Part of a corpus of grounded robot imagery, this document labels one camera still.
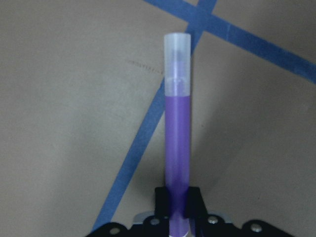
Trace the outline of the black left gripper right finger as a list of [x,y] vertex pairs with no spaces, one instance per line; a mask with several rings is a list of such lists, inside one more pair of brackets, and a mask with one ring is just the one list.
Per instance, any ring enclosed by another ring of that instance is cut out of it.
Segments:
[[207,209],[199,187],[188,188],[184,216],[191,219],[199,219],[207,216]]

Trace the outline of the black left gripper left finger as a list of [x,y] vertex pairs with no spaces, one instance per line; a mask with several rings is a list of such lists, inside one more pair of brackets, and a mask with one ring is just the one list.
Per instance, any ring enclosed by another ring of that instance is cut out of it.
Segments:
[[155,216],[168,219],[170,217],[170,200],[167,187],[155,188]]

